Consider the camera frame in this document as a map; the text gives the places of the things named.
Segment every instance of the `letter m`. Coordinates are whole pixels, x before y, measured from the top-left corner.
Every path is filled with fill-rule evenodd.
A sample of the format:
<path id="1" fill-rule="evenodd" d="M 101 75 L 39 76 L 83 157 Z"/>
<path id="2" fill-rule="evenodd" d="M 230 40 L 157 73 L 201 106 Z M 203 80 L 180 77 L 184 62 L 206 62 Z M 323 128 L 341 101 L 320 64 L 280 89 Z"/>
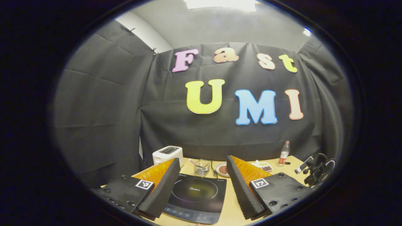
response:
<path id="1" fill-rule="evenodd" d="M 274 91 L 264 90 L 258 103 L 249 90 L 236 90 L 234 94 L 239 98 L 240 105 L 239 118 L 236 119 L 236 124 L 250 124 L 247 112 L 250 112 L 250 116 L 254 123 L 258 122 L 263 112 L 264 116 L 261 119 L 261 123 L 273 124 L 278 121 L 275 117 L 274 97 L 276 94 Z"/>

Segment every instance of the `plate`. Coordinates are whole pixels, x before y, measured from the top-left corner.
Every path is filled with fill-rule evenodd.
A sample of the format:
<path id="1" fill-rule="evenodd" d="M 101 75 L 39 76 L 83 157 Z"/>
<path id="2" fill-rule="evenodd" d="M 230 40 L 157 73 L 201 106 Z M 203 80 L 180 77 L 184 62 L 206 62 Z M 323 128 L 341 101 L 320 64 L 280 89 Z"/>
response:
<path id="1" fill-rule="evenodd" d="M 215 166 L 215 170 L 216 170 L 216 172 L 217 172 L 219 175 L 221 175 L 221 176 L 223 176 L 223 177 L 230 177 L 229 174 L 223 174 L 223 173 L 219 172 L 219 168 L 220 168 L 221 166 L 225 166 L 225 165 L 226 165 L 225 162 L 219 163 L 218 165 Z"/>
<path id="2" fill-rule="evenodd" d="M 267 167 L 267 166 L 269 166 L 269 167 L 271 167 L 271 170 L 269 170 L 269 171 L 266 171 L 266 172 L 271 172 L 272 171 L 272 166 L 269 164 L 269 163 L 267 163 L 267 162 L 260 162 L 260 165 L 258 165 L 256 162 L 253 162 L 253 163 L 251 163 L 252 165 L 254 165 L 254 166 L 256 166 L 256 167 L 258 167 L 258 168 L 263 168 L 263 167 Z"/>

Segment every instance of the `white toaster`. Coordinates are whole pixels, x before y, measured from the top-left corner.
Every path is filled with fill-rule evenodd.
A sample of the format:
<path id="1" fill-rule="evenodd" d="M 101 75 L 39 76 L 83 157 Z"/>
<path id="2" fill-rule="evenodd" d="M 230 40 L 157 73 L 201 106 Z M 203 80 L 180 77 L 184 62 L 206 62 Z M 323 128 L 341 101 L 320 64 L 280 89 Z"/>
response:
<path id="1" fill-rule="evenodd" d="M 180 167 L 183 166 L 183 149 L 176 146 L 167 146 L 152 153 L 154 159 L 154 165 L 158 165 L 162 162 L 166 162 L 172 158 L 178 158 Z"/>

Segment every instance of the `black induction cooker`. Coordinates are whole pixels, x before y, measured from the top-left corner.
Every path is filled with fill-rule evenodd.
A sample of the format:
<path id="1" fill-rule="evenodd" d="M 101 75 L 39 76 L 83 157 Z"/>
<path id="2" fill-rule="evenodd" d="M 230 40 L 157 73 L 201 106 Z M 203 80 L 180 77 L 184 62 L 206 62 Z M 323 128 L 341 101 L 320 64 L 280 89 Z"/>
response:
<path id="1" fill-rule="evenodd" d="M 226 192 L 226 179 L 180 173 L 163 212 L 201 224 L 218 222 Z"/>

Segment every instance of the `letter u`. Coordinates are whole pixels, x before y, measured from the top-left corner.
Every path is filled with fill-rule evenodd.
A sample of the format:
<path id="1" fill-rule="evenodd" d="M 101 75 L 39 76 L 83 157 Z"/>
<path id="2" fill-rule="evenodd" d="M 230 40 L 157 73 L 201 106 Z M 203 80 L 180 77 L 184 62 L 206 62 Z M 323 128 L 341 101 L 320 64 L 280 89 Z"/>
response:
<path id="1" fill-rule="evenodd" d="M 217 111 L 222 104 L 222 85 L 223 79 L 212 79 L 208 82 L 212 86 L 212 101 L 209 104 L 202 104 L 200 101 L 201 87 L 203 81 L 192 81 L 186 83 L 187 88 L 187 107 L 196 114 L 211 114 Z"/>

